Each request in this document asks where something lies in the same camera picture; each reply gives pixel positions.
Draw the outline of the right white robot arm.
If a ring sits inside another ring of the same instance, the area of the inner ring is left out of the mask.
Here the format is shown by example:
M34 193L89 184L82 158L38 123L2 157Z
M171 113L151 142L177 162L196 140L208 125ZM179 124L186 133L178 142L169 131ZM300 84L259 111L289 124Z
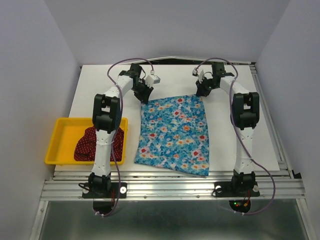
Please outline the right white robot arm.
M253 133L260 120L260 96L237 82L235 74L227 72L222 62L211 65L211 77L197 66L192 75L197 77L196 95L207 97L212 90L222 89L229 97L230 121L236 134L236 160L230 181L215 184L212 195L217 198L245 197L260 195L252 160Z

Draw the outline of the blue floral skirt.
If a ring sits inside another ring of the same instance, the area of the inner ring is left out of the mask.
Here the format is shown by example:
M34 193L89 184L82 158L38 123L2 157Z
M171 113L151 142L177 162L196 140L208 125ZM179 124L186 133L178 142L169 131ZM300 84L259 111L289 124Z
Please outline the blue floral skirt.
M206 177L209 130L203 99L196 95L150 100L140 107L136 164Z

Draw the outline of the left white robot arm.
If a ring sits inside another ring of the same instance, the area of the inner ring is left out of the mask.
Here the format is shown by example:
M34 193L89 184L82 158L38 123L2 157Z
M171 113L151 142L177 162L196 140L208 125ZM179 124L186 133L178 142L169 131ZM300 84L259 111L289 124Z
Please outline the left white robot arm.
M114 191L120 190L121 186L112 186L111 157L113 142L122 120L123 97L127 92L133 91L141 103L147 104L154 90L153 85L160 82L153 66L145 77L141 77L144 70L137 63L132 63L128 70L121 71L117 80L111 77L110 71L109 69L106 75L113 86L94 97L92 123L95 128L96 147L88 182L80 184L82 197L85 199L110 198Z

